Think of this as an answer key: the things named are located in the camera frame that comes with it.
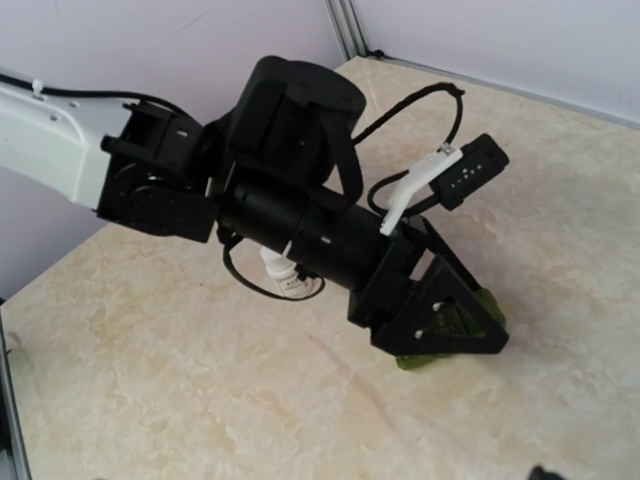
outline beige tabletop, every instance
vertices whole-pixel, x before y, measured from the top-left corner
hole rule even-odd
[[[359,128],[443,79],[340,72],[367,96]],[[215,243],[109,226],[2,309],[34,477],[640,478],[640,134],[456,83],[459,142],[489,132],[512,163],[430,218],[507,313],[502,354],[406,373],[336,286],[282,304],[231,279]],[[367,183],[437,147],[453,112],[434,95],[370,137]]]

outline wire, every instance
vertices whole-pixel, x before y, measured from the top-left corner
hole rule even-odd
[[[320,293],[322,293],[322,291],[326,287],[327,282],[325,281],[325,279],[322,277],[318,277],[320,279],[320,286],[316,289],[315,292],[303,298],[283,297],[281,295],[276,295],[275,293],[272,293],[269,290],[265,290],[262,287],[259,287],[258,285],[256,285],[255,283],[249,281],[246,277],[244,277],[233,264],[233,259],[231,258],[231,250],[233,250],[241,241],[242,241],[242,237],[233,236],[231,238],[231,241],[227,242],[227,244],[224,245],[224,248],[222,249],[222,263],[224,267],[227,269],[227,271],[231,274],[231,276],[235,278],[238,282],[240,282],[242,285],[247,287],[249,290],[252,290],[256,293],[259,293],[261,295],[264,295],[265,297],[268,297],[274,300],[283,300],[287,302],[302,302],[304,300],[310,300],[313,297],[317,297],[318,295],[320,295]]]
[[[10,75],[0,73],[0,82],[12,85],[14,87],[22,88],[24,90],[33,90],[33,85],[19,78],[12,77]],[[155,103],[157,105],[168,108],[169,110],[179,113],[181,115],[190,115],[177,105],[165,100],[163,98],[155,97],[153,95],[147,95],[146,93],[127,92],[117,90],[68,90],[64,88],[44,87],[41,92],[43,95],[51,95],[54,97],[69,97],[69,98],[129,98],[133,100],[140,100],[144,102]]]
[[[446,82],[440,82],[440,83],[435,83],[433,85],[429,85],[427,87],[421,88],[420,90],[408,95],[406,98],[404,98],[403,100],[398,102],[396,105],[394,105],[386,113],[380,116],[377,120],[375,120],[371,125],[365,128],[362,131],[362,133],[360,133],[358,136],[354,138],[353,143],[357,145],[362,141],[366,140],[372,133],[374,133],[376,130],[382,127],[385,123],[387,123],[389,120],[395,117],[398,113],[400,113],[405,108],[412,105],[413,103],[417,102],[418,100],[428,95],[431,95],[432,93],[442,92],[442,91],[447,92],[456,100],[456,116],[453,120],[453,125],[451,126],[451,130],[449,131],[447,138],[445,138],[443,142],[443,143],[451,144],[454,141],[456,135],[458,134],[458,130],[460,130],[460,125],[462,123],[462,115],[464,113],[463,104],[462,104],[462,95],[464,95],[464,91],[460,90],[453,83],[446,83]],[[375,202],[376,193],[378,193],[378,191],[380,191],[382,188],[394,182],[397,182],[408,173],[409,173],[409,170],[403,170],[402,172],[398,172],[389,177],[385,177],[379,182],[377,182],[375,185],[373,185],[373,187],[371,187],[371,189],[367,193],[367,204],[369,205],[369,208],[371,208],[371,210],[373,210],[375,213],[377,213],[380,216],[386,215],[387,210],[380,207]],[[438,198],[435,195],[431,195],[425,198],[424,200],[416,203],[412,207],[407,208],[403,212],[402,216],[412,217],[414,215],[419,215],[425,212],[426,210],[436,206],[437,204],[438,204]]]

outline black cylinder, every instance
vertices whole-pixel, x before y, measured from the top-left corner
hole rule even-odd
[[[380,219],[362,207],[333,212],[311,204],[295,186],[259,173],[243,174],[227,190],[223,222],[239,235],[348,290],[366,285],[388,238]]]

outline white wall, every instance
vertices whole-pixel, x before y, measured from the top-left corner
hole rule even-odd
[[[338,66],[324,0],[0,3],[2,67],[62,87],[152,93],[203,122],[234,105],[253,65],[268,54]],[[91,212],[0,170],[0,296],[100,226]]]
[[[369,47],[640,123],[640,2],[355,0]]]

